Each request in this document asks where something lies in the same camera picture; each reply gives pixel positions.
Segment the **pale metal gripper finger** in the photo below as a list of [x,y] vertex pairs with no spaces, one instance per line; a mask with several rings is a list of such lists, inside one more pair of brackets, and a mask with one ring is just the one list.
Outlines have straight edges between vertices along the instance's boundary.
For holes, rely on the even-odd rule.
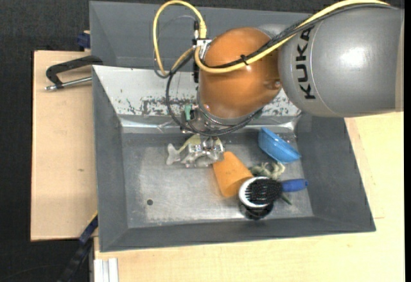
[[189,144],[183,149],[183,164],[186,168],[195,168],[197,162],[205,156],[202,145]]
[[225,148],[221,141],[215,141],[209,148],[205,150],[206,157],[210,163],[215,163],[224,160]]

